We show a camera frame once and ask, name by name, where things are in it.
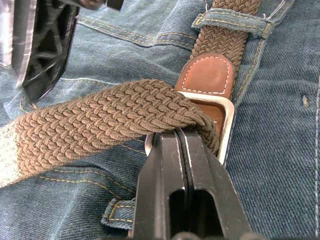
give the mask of brown braided belt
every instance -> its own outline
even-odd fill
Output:
[[[260,0],[215,0],[213,8],[255,14]],[[201,29],[191,59],[203,53],[241,62],[248,34],[221,27]],[[133,138],[195,126],[216,153],[214,121],[159,80],[141,80],[39,109],[0,129],[0,187],[98,153]]]

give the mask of denim fabric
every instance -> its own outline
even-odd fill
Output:
[[[255,37],[266,39],[273,31],[275,22],[229,9],[212,8],[204,14],[199,14],[192,24],[192,28],[198,31],[203,26],[218,26],[252,33]]]
[[[112,199],[102,215],[101,223],[111,228],[132,229],[135,204],[134,200]]]
[[[263,0],[257,16],[270,16],[280,2]],[[292,3],[270,18],[272,34],[249,37],[233,89],[226,166],[253,230],[267,237],[319,230],[320,2]],[[66,72],[39,103],[29,104],[12,70],[0,66],[0,126],[127,81],[174,86],[196,42],[191,25],[204,12],[203,0],[125,0],[120,13],[82,10]],[[112,199],[135,197],[145,159],[144,139],[134,139],[0,189],[0,239],[126,236],[128,227],[102,219]]]

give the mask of brown leather tab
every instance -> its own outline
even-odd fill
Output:
[[[211,52],[201,54],[184,66],[175,89],[204,95],[231,98],[234,85],[235,68],[224,55]],[[195,102],[199,108],[217,123],[221,133],[224,125],[224,111],[208,102]]]

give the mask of belt buckle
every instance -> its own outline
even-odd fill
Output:
[[[207,94],[200,94],[200,93],[186,92],[186,91],[179,91],[179,93],[183,94],[187,99],[191,101],[198,101],[202,103],[218,105],[223,107],[224,122],[223,122],[223,128],[220,136],[220,144],[219,144],[217,159],[222,165],[225,165],[229,137],[230,137],[232,124],[235,116],[234,104],[229,99],[223,96],[207,95]],[[154,134],[150,134],[146,136],[144,149],[147,156],[149,155],[153,147],[153,138],[154,138]]]

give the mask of metal buckle frame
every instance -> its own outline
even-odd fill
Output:
[[[225,112],[225,117],[224,117],[223,129],[220,137],[220,145],[219,145],[217,159],[222,165],[225,165],[229,137],[230,137],[232,124],[235,116],[235,107],[233,103],[229,99],[223,96],[205,95],[205,94],[185,92],[185,91],[179,91],[179,93],[183,94],[187,99],[190,99],[190,100],[200,101],[205,103],[212,103],[212,104],[216,104],[223,107]],[[149,155],[153,147],[153,138],[154,138],[154,134],[150,134],[146,136],[144,149],[147,156]]]

